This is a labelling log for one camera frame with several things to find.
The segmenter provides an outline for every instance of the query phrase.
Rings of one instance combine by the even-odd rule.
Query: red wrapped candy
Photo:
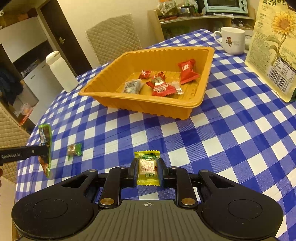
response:
[[[150,70],[146,70],[146,71],[142,70],[138,79],[149,79],[150,73],[151,73]]]
[[[195,64],[194,59],[190,59],[185,62],[178,63],[178,66],[181,68],[181,84],[193,81],[197,79],[200,75],[193,71],[193,66]]]
[[[157,73],[152,81],[146,82],[146,84],[153,88],[152,96],[164,97],[166,95],[175,94],[177,90],[175,87],[165,82],[165,76],[163,72]]]

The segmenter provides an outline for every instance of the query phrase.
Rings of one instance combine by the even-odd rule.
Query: chair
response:
[[[128,51],[142,49],[131,14],[109,18],[86,31],[101,65]]]
[[[22,129],[0,103],[0,148],[25,146],[30,135]],[[3,177],[16,183],[17,162],[6,163],[1,167]]]

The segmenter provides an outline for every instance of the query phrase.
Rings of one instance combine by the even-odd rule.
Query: ribbed gray panel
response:
[[[193,210],[176,207],[173,200],[123,200],[102,210],[81,233],[67,241],[227,241],[209,230]]]

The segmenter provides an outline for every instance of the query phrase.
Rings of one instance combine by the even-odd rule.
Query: floor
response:
[[[12,241],[11,210],[15,201],[16,184],[1,177],[0,187],[0,234],[1,240]]]

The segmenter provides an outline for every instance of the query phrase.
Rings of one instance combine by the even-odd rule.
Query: yellow wrapped candy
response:
[[[135,157],[139,159],[137,185],[160,186],[157,175],[157,159],[160,158],[160,152],[155,150],[136,151]]]

